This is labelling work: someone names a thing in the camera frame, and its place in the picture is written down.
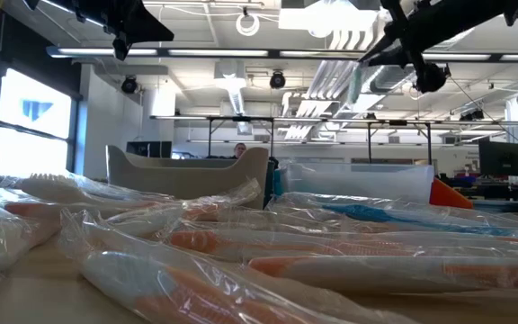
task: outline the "ceiling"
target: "ceiling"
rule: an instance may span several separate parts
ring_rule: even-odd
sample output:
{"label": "ceiling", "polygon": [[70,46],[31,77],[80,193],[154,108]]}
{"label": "ceiling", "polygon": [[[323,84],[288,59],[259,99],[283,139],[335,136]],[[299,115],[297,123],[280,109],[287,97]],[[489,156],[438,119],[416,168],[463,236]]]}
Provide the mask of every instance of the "ceiling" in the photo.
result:
{"label": "ceiling", "polygon": [[[253,13],[269,14],[276,20],[281,0],[263,0],[264,9],[253,9]],[[79,23],[75,16],[65,13],[49,4],[41,3],[40,11],[29,11],[22,1],[8,1],[4,9],[22,23],[45,38],[62,47],[110,47],[112,36],[92,23]],[[168,43],[145,43],[136,47],[220,47],[220,48],[270,48],[270,49],[327,49],[332,37],[319,39],[307,31],[280,30],[278,23],[260,19],[256,35],[246,37],[236,29],[238,8],[209,8],[212,16],[206,16],[202,7],[182,7],[192,13],[185,13],[170,7],[149,6],[156,18],[175,34],[175,40]],[[462,51],[518,51],[518,21],[508,28],[502,17],[478,26],[464,39],[448,50]],[[219,109],[219,104],[228,101],[225,90],[214,83],[216,59],[193,58],[130,58],[117,62],[103,58],[94,64],[101,65],[149,65],[167,66],[182,92],[177,98],[177,107],[188,111],[193,107]],[[319,66],[314,60],[271,60],[247,59],[247,87],[242,90],[246,102],[280,103],[285,91],[272,90],[269,80],[275,69],[281,69],[287,78],[288,88],[306,89],[313,80]],[[450,64],[452,77],[438,93],[417,98],[415,90],[406,82],[387,95],[380,102],[380,109],[372,107],[378,118],[426,119],[446,118],[450,111],[469,104],[472,99],[483,99],[485,109],[494,118],[504,117],[505,99],[518,89],[518,64]],[[138,76],[145,88],[156,88],[162,82],[161,76]]]}

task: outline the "table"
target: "table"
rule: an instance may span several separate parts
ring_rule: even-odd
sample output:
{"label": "table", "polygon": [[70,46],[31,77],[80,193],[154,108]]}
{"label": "table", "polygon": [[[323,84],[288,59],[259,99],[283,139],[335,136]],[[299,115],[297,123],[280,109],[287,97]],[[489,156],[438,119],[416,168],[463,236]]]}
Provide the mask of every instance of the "table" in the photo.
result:
{"label": "table", "polygon": [[[518,324],[518,292],[350,296],[425,324]],[[34,248],[0,282],[0,324],[145,324],[78,274],[56,239]]]}

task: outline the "security camera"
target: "security camera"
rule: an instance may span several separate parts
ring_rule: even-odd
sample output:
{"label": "security camera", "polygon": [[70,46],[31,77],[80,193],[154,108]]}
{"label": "security camera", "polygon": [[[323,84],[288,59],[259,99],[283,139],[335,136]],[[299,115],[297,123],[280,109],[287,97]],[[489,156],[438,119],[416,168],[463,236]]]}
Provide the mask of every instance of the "security camera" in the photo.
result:
{"label": "security camera", "polygon": [[135,94],[139,90],[137,78],[135,76],[126,76],[125,81],[121,85],[121,90],[128,95]]}
{"label": "security camera", "polygon": [[281,89],[285,86],[285,76],[283,76],[282,71],[273,72],[269,86],[271,86],[271,89]]}

